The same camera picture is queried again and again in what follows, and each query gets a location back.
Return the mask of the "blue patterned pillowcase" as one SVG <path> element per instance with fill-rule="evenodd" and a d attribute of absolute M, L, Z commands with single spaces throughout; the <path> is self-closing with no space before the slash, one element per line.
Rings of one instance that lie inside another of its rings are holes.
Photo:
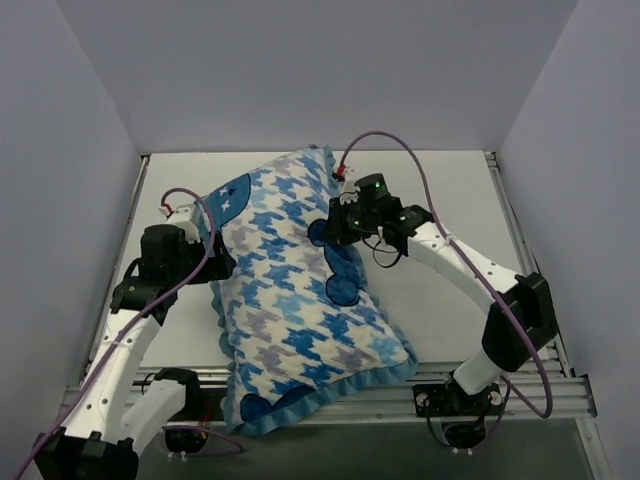
<path fill-rule="evenodd" d="M 286 153 L 208 194 L 235 260 L 211 285 L 230 359 L 226 427 L 262 435 L 418 367 L 401 329 L 371 295 L 359 252 L 321 238 L 338 192 L 327 147 Z"/>

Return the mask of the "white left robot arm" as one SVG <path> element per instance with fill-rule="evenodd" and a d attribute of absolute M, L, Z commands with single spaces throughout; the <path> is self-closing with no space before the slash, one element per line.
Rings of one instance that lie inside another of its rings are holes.
<path fill-rule="evenodd" d="M 103 338 L 78 395 L 52 432 L 34 445 L 45 479 L 133 479 L 140 456 L 171 418 L 198 420 L 208 401 L 197 374 L 164 367 L 143 397 L 126 405 L 141 361 L 185 285 L 230 278 L 236 266 L 223 237 L 189 240 L 170 224 L 144 230 L 140 255 L 125 270 Z"/>

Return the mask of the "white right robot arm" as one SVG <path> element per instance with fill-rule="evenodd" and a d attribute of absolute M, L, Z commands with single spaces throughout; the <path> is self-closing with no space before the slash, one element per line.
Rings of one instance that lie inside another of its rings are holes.
<path fill-rule="evenodd" d="M 480 350 L 454 370 L 443 390 L 453 411 L 469 411 L 483 390 L 518 371 L 557 335 L 542 275 L 523 275 L 486 258 L 446 230 L 431 211 L 403 205 L 380 173 L 340 180 L 329 202 L 324 241 L 346 246 L 371 237 L 442 275 L 487 316 Z"/>

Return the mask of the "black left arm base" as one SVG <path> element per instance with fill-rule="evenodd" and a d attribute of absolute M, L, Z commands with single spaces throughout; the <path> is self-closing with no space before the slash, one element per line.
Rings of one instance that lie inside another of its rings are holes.
<path fill-rule="evenodd" d="M 169 419 L 169 423 L 191 422 L 196 426 L 206 426 L 211 422 L 221 422 L 222 402 L 225 397 L 225 389 L 188 385 L 185 406 Z M 171 453 L 199 454 L 209 437 L 207 433 L 193 430 L 165 430 L 163 444 Z"/>

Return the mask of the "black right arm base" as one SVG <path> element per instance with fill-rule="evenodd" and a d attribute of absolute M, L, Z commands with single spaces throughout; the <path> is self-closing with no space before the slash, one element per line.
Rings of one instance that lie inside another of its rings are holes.
<path fill-rule="evenodd" d="M 471 455 L 490 436 L 487 420 L 494 417 L 498 424 L 505 410 L 496 383 L 474 395 L 467 395 L 454 380 L 416 384 L 412 394 L 416 416 L 426 420 L 429 433 L 439 445 L 454 453 Z"/>

